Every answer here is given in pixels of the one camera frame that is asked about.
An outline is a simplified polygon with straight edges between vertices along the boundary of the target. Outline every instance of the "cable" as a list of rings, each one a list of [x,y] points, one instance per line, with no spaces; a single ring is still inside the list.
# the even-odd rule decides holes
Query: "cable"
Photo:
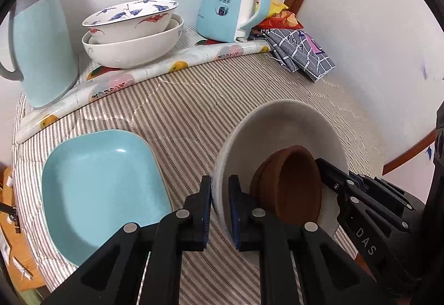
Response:
[[[12,284],[11,277],[9,276],[9,272],[7,271],[6,264],[4,262],[3,256],[0,256],[0,273],[3,276],[6,284],[10,286],[14,294],[16,295],[16,289],[14,288],[14,285]]]

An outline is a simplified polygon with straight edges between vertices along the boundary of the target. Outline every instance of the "folded cloth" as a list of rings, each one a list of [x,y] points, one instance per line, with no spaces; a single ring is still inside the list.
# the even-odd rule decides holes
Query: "folded cloth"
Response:
[[[304,31],[295,29],[262,30],[273,49],[276,60],[288,71],[299,68],[317,81],[335,68],[335,64]]]

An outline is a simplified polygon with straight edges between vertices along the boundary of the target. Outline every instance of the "light blue square bowl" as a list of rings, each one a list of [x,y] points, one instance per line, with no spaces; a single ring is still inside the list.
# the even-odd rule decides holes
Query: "light blue square bowl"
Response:
[[[148,143],[117,129],[56,147],[43,169],[42,196],[52,241],[76,266],[126,223],[146,226],[172,211]]]

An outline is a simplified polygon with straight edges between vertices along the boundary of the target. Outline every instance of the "orange snack bag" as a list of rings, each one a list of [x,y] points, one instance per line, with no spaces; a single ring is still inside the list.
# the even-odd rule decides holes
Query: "orange snack bag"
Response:
[[[291,11],[283,10],[272,17],[264,19],[256,28],[258,29],[302,29],[304,26],[299,23],[296,16]]]

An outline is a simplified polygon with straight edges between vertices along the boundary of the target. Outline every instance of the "wooden shelf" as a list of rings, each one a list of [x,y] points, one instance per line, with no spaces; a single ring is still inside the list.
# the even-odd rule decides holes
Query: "wooden shelf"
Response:
[[[0,191],[0,200],[8,205],[15,205],[14,190],[6,186],[6,180],[8,176],[11,176],[11,168],[8,167],[3,173],[3,191]],[[31,251],[28,247],[26,238],[23,233],[16,233],[14,224],[7,223],[8,215],[6,213],[0,213],[0,225],[3,230],[9,246],[11,247],[11,253],[9,256],[8,272],[9,276],[14,283],[14,286],[18,291],[25,291],[30,289],[37,289],[41,286],[45,286],[45,282],[37,270],[37,265],[32,258]],[[22,278],[21,272],[14,266],[12,258],[16,258],[25,269],[32,274],[32,280],[28,280],[25,277]]]

